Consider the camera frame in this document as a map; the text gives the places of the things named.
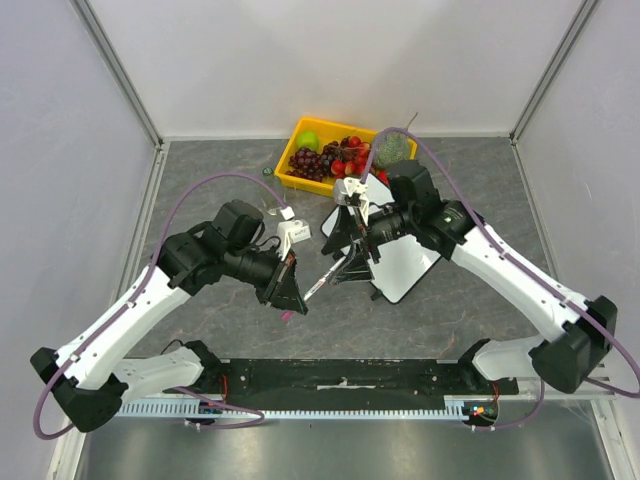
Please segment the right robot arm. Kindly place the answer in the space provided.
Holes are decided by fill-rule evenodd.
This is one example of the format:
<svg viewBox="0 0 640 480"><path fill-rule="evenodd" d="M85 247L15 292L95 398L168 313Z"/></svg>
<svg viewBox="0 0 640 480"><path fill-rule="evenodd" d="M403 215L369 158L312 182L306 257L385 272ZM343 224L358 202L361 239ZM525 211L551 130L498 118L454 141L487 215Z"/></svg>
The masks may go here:
<svg viewBox="0 0 640 480"><path fill-rule="evenodd" d="M483 280L535 327L527 338L478 341L457 371L465 391L538 376L572 394L611 350L617 308L608 298L590 300L546 275L461 201L442 199L418 162L394 165L387 186L339 179L333 195L337 207L322 226L322 252L344 260L332 283L370 282L396 304L447 260Z"/></svg>

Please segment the clear glass bottle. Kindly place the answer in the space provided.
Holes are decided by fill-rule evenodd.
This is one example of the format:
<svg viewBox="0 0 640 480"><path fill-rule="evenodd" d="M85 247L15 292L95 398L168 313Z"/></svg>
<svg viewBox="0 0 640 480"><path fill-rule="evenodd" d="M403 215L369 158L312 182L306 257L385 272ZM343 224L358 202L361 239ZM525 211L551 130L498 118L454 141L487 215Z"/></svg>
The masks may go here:
<svg viewBox="0 0 640 480"><path fill-rule="evenodd" d="M271 216L280 214L281 201L285 200L284 187L280 179L275 175L275 170L271 167L262 169L261 180L265 185L262 190L262 202L265 211Z"/></svg>

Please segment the left aluminium frame post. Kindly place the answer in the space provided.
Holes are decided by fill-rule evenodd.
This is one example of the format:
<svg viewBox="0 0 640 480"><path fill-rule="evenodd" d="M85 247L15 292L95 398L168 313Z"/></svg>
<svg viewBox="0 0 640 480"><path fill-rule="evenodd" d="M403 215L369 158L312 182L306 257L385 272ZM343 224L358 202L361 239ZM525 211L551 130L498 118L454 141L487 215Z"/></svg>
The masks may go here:
<svg viewBox="0 0 640 480"><path fill-rule="evenodd" d="M164 144L162 135L159 133L148 110L144 106L137 89L128 75L91 2L87 0L71 0L70 4L87 30L146 136L156 148L161 148Z"/></svg>

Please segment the yellow plastic bin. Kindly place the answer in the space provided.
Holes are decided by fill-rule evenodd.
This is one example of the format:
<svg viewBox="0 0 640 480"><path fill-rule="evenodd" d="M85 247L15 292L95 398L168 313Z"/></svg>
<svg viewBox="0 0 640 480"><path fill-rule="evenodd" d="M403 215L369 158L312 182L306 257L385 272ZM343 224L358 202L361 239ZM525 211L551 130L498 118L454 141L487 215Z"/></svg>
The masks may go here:
<svg viewBox="0 0 640 480"><path fill-rule="evenodd" d="M376 132L352 125L301 118L275 167L282 185L329 196L337 179L363 173Z"/></svg>

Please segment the right aluminium frame post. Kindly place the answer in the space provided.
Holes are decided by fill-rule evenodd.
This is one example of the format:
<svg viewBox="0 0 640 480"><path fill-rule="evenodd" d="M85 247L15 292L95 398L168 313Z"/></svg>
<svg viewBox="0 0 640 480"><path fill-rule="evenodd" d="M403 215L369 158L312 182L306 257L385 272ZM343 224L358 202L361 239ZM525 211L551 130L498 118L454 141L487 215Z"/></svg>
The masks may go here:
<svg viewBox="0 0 640 480"><path fill-rule="evenodd" d="M580 2L509 134L509 139L513 146L516 146L523 137L600 3L600 0L583 0Z"/></svg>

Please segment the red cherry bunch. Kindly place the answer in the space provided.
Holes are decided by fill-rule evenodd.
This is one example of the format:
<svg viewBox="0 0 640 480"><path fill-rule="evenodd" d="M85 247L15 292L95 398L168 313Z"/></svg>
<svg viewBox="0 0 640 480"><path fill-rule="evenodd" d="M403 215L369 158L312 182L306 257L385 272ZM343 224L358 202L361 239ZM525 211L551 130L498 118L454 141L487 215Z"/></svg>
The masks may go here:
<svg viewBox="0 0 640 480"><path fill-rule="evenodd" d="M325 146L324 152L330 161L330 171L334 178L361 176L371 150L369 142L358 136L344 137Z"/></svg>

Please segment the small whiteboard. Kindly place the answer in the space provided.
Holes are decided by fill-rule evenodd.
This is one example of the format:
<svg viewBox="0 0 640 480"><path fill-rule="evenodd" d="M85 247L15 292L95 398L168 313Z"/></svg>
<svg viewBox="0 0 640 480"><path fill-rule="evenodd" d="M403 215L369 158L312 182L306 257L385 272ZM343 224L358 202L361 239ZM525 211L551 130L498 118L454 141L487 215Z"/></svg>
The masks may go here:
<svg viewBox="0 0 640 480"><path fill-rule="evenodd" d="M367 178L370 213L379 211L377 205L393 201L390 189L377 177ZM321 224L321 233L328 238L338 217L338 207ZM400 303L418 285L422 278L441 259L434 251L423 248L413 236L404 236L379 247L381 258L378 263L369 260L373 273L370 282L379 295L391 304Z"/></svg>

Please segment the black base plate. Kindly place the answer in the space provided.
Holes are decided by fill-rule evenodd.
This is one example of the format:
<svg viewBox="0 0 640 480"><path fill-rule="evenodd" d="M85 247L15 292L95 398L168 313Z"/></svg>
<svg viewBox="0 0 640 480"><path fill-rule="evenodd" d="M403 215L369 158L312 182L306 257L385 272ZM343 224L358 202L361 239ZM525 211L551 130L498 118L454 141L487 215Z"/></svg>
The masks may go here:
<svg viewBox="0 0 640 480"><path fill-rule="evenodd" d="M201 341L182 342L203 360L189 389L220 393L238 407L431 407L444 397L516 395L517 381L484 379L469 354L432 359L231 359L220 360Z"/></svg>

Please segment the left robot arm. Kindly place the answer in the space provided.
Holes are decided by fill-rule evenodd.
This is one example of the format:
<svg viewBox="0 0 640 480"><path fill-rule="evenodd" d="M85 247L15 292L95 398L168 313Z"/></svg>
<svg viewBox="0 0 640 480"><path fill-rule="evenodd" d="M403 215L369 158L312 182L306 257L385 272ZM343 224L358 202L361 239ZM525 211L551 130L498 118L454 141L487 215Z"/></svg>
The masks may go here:
<svg viewBox="0 0 640 480"><path fill-rule="evenodd" d="M290 209L283 215L276 244L263 250L257 243L265 229L262 213L240 200L225 203L214 219L168 237L156 263L76 339L57 350L37 350L30 363L71 425L88 433L123 405L151 394L223 387L222 362L199 340L146 359L127 354L169 313L224 277L252 286L262 305L306 314L292 246L311 232Z"/></svg>

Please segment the green netted melon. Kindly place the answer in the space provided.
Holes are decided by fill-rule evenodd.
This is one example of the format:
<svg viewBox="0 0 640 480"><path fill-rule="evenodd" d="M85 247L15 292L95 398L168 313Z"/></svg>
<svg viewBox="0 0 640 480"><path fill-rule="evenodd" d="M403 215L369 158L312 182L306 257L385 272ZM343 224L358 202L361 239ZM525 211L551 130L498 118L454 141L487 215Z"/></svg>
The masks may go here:
<svg viewBox="0 0 640 480"><path fill-rule="evenodd" d="M379 133L374 138L374 143L377 148L373 164L377 169L385 170L398 162L407 160L410 156L409 140L402 133Z"/></svg>

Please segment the green apple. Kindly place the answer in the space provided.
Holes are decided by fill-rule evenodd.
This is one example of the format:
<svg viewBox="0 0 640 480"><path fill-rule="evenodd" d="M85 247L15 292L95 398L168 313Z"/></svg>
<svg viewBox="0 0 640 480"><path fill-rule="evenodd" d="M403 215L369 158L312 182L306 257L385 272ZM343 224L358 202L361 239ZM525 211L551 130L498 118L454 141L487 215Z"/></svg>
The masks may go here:
<svg viewBox="0 0 640 480"><path fill-rule="evenodd" d="M299 149L306 148L311 151L317 151L319 149L320 140L314 131L304 130L296 135L295 143Z"/></svg>

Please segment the red apple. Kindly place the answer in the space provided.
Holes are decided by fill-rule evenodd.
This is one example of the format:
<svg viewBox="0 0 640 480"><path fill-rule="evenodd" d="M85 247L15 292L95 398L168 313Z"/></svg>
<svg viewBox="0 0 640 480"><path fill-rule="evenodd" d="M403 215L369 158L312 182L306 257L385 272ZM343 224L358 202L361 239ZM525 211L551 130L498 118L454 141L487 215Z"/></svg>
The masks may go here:
<svg viewBox="0 0 640 480"><path fill-rule="evenodd" d="M380 170L377 172L377 178L379 181L381 181L382 183L384 183L385 185L389 185L389 181L388 181L388 177L387 177L387 172L384 170Z"/></svg>

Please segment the aluminium frame post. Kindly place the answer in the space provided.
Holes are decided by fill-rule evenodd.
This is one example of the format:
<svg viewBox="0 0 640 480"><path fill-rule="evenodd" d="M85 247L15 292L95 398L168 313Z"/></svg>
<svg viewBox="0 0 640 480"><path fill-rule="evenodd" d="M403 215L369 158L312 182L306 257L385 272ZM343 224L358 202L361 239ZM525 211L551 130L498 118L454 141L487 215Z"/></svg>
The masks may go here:
<svg viewBox="0 0 640 480"><path fill-rule="evenodd" d="M137 89L128 75L91 2L87 0L71 0L70 4L87 30L146 136L156 148L161 148L164 144L162 135L159 133L148 110L144 106Z"/></svg>
<svg viewBox="0 0 640 480"><path fill-rule="evenodd" d="M513 146L516 146L523 137L600 3L600 0L583 0L580 2L509 134L509 139Z"/></svg>

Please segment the white marker pen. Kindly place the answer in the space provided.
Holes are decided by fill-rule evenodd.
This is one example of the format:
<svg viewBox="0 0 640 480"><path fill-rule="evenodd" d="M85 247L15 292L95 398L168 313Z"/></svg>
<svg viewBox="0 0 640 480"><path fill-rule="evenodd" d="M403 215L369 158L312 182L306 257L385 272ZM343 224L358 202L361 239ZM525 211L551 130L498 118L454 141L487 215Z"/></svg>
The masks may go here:
<svg viewBox="0 0 640 480"><path fill-rule="evenodd" d="M304 301L307 302L322 286L324 286L332 276L337 272L339 267L346 260L345 257L339 258L304 294Z"/></svg>

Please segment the purple grape bunch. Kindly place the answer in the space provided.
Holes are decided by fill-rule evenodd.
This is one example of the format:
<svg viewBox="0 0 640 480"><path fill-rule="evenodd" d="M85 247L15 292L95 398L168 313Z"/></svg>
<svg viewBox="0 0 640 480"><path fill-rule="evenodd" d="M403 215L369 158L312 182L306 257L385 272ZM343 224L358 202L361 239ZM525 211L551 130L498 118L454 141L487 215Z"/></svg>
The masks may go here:
<svg viewBox="0 0 640 480"><path fill-rule="evenodd" d="M325 146L320 152L306 148L298 149L286 161L285 173L289 176L319 183L334 178L330 171L330 161L324 152Z"/></svg>

